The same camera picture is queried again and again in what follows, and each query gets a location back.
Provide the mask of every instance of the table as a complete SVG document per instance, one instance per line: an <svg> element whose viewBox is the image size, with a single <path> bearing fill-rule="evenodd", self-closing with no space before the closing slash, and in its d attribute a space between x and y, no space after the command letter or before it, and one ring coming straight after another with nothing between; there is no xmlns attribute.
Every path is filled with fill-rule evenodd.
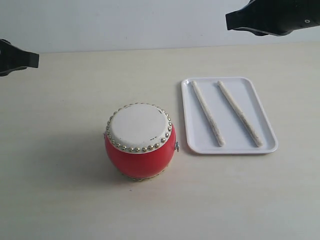
<svg viewBox="0 0 320 240"><path fill-rule="evenodd" d="M320 42L40 55L0 78L0 239L317 240ZM181 81L249 78L279 141L267 155L187 146ZM165 108L181 148L123 177L103 132L119 107Z"/></svg>

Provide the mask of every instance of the white tray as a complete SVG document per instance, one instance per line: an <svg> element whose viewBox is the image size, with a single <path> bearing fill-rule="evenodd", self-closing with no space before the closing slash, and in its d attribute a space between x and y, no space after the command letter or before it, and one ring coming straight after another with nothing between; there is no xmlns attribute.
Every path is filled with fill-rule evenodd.
<svg viewBox="0 0 320 240"><path fill-rule="evenodd" d="M196 81L225 145L219 146L194 92ZM257 147L250 134L217 85L222 81L238 103L263 146ZM199 154L268 154L278 148L278 141L250 80L244 77L189 78L182 81L186 138L189 147Z"/></svg>

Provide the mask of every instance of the drum body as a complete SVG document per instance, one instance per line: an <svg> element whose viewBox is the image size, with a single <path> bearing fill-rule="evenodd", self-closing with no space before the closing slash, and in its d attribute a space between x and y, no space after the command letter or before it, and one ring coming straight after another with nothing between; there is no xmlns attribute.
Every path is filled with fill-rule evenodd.
<svg viewBox="0 0 320 240"><path fill-rule="evenodd" d="M145 103L124 106L115 112L107 123L104 143L114 166L139 180L161 173L179 146L169 115Z"/></svg>

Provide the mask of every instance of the drum ring handle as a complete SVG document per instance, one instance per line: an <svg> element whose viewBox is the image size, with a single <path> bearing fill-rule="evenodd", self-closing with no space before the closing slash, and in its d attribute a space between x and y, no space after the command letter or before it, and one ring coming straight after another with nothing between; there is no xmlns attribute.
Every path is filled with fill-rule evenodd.
<svg viewBox="0 0 320 240"><path fill-rule="evenodd" d="M177 152L179 152L179 148L180 148L180 145L179 145L179 142L175 142L175 146L174 146L174 150L177 150Z"/></svg>

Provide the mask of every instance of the white wall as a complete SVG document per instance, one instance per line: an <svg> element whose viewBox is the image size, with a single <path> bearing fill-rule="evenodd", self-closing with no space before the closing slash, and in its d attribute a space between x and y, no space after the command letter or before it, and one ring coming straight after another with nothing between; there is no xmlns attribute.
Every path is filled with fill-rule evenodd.
<svg viewBox="0 0 320 240"><path fill-rule="evenodd" d="M43 52L320 41L320 27L288 36L227 31L249 0L0 0L0 38Z"/></svg>

